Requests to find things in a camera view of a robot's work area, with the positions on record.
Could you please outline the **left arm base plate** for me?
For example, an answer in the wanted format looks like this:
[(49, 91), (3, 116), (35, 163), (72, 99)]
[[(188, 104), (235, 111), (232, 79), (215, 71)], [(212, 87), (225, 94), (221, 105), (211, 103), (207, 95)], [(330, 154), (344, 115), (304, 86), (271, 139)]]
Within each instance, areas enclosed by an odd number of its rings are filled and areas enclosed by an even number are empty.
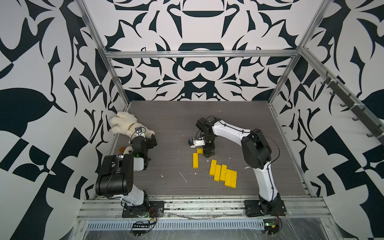
[(129, 206), (124, 203), (122, 218), (155, 218), (164, 213), (165, 202), (163, 201), (149, 201), (144, 202), (140, 206)]

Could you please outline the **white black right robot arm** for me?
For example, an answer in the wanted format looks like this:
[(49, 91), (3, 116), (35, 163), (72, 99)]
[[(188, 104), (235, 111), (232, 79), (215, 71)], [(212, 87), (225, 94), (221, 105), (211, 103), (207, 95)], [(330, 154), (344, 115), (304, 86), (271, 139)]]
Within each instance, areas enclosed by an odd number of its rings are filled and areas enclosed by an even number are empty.
[(202, 134), (189, 140), (192, 148), (202, 146), (207, 158), (215, 154), (215, 139), (223, 137), (242, 147), (245, 162), (255, 173), (259, 186), (259, 200), (245, 201), (248, 217), (276, 216), (285, 214), (285, 204), (274, 183), (271, 157), (272, 149), (260, 129), (247, 130), (226, 123), (210, 116), (200, 118), (196, 127)]

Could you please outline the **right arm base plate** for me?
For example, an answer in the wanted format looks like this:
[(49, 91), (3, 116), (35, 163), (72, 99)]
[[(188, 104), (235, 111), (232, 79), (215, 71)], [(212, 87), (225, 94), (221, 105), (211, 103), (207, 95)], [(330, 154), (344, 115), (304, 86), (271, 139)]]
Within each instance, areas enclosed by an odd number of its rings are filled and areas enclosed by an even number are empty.
[(279, 196), (271, 202), (261, 198), (260, 200), (245, 200), (244, 204), (247, 217), (286, 215), (287, 209)]

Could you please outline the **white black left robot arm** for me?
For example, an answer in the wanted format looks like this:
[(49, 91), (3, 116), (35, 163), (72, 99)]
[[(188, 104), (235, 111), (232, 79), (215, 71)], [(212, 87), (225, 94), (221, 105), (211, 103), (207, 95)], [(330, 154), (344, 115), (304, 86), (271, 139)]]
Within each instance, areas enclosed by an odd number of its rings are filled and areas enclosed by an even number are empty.
[(97, 196), (120, 199), (126, 209), (149, 211), (149, 198), (145, 191), (134, 185), (134, 172), (145, 171), (150, 158), (148, 152), (157, 146), (154, 134), (149, 138), (139, 136), (132, 139), (131, 146), (123, 155), (104, 157), (96, 181)]

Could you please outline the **yellow block vertical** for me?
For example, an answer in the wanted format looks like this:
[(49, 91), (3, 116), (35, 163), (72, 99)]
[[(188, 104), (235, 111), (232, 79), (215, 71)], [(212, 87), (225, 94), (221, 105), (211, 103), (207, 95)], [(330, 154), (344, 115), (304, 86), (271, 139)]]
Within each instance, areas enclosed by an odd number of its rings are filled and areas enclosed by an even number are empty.
[(221, 165), (216, 165), (215, 167), (215, 174), (214, 174), (214, 181), (219, 182), (221, 177)]
[(199, 168), (199, 154), (193, 153), (193, 168), (198, 169)]
[(220, 181), (224, 182), (227, 175), (227, 165), (221, 165)]

